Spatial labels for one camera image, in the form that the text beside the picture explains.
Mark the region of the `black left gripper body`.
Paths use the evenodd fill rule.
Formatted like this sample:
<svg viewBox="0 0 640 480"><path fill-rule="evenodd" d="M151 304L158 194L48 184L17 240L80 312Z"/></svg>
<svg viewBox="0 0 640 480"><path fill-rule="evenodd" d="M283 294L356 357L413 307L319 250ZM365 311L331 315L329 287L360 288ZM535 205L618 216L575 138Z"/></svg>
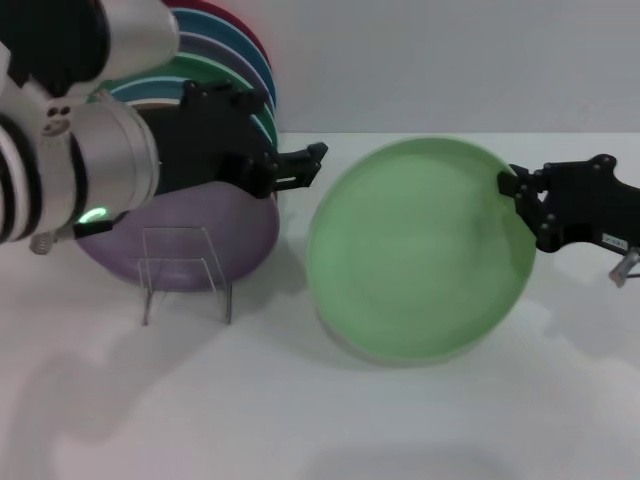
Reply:
<svg viewBox="0 0 640 480"><path fill-rule="evenodd" d="M186 81L177 105L143 110L160 162L156 194L220 181L257 199L270 196L277 150L252 120L266 99L229 82Z"/></svg>

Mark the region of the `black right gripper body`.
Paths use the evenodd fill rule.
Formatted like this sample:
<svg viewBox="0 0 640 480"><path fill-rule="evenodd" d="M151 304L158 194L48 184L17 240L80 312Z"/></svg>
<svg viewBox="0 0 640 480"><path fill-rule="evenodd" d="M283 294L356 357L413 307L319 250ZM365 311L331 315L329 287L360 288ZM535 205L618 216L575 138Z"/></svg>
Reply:
<svg viewBox="0 0 640 480"><path fill-rule="evenodd" d="M541 170L542 201L537 247L554 253L591 243L615 253L639 246L639 189L615 176L608 154L587 161L548 163Z"/></svg>

